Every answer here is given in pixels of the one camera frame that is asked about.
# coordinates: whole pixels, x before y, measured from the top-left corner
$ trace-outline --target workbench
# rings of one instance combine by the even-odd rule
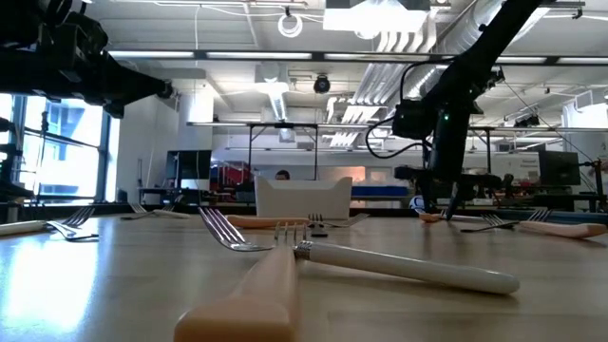
[[[221,247],[191,219],[93,218],[98,242],[0,239],[0,341],[170,342],[190,308],[228,295],[262,254]],[[299,265],[301,341],[606,341],[608,238],[571,240],[470,223],[368,218],[326,240],[511,273],[512,296]],[[271,243],[273,233],[246,237]]]

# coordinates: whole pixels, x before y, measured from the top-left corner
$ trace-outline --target ceiling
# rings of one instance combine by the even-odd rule
[[[307,1],[308,9],[293,12],[322,15],[324,0]],[[470,0],[451,0],[452,9],[438,16],[439,29],[445,28],[469,5]],[[244,13],[243,8],[222,8]],[[251,8],[253,14],[281,13],[282,9]],[[553,9],[550,15],[571,14],[572,9]],[[585,15],[608,17],[608,1],[586,0]],[[195,48],[195,14],[192,7],[160,7],[148,3],[118,3],[94,0],[87,15],[97,19],[110,37],[108,49]],[[322,24],[306,20],[302,33],[286,38],[277,30],[277,16],[248,18],[200,9],[198,14],[198,48],[200,49],[263,49],[263,50],[329,50],[370,51],[378,39],[362,40],[351,32],[325,31]],[[542,19],[507,53],[608,55],[608,21],[581,18],[572,20]],[[254,62],[138,62],[141,70],[149,68],[202,68],[222,94],[217,112],[222,119],[238,113],[259,113],[268,106],[268,96],[255,92]],[[353,93],[366,70],[366,64],[288,63],[291,92],[286,94],[287,106],[325,109],[328,98],[335,94]],[[506,67],[507,82],[528,105],[538,105],[541,116],[550,124],[561,122],[561,104],[572,101],[575,94],[590,87],[608,86],[606,67]],[[318,73],[326,73],[332,81],[332,93],[317,95],[313,83]],[[484,116],[473,119],[476,124],[500,124],[503,117],[525,108],[506,85],[499,85],[479,99]]]

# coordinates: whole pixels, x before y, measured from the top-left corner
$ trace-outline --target table surface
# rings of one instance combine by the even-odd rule
[[[607,341],[608,238],[466,235],[368,218],[327,241],[516,275],[512,296],[304,262],[301,341]],[[94,218],[99,242],[0,239],[0,341],[171,341],[190,308],[228,295],[261,254],[220,247],[200,218]],[[270,242],[271,232],[248,232]]]

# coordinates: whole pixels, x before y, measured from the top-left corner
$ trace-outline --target security camera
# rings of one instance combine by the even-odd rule
[[[316,81],[314,81],[314,92],[317,94],[325,94],[330,91],[332,84],[330,80],[328,80],[327,75],[318,75],[316,76]]]

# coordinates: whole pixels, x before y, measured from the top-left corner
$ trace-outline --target wooden table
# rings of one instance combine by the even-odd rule
[[[0,239],[0,341],[169,342],[181,314],[229,294],[260,257],[220,247],[194,216],[87,225],[99,242]],[[368,218],[328,241],[509,272],[522,282],[514,295],[304,263],[301,340],[608,340],[608,238],[458,232],[467,225]]]

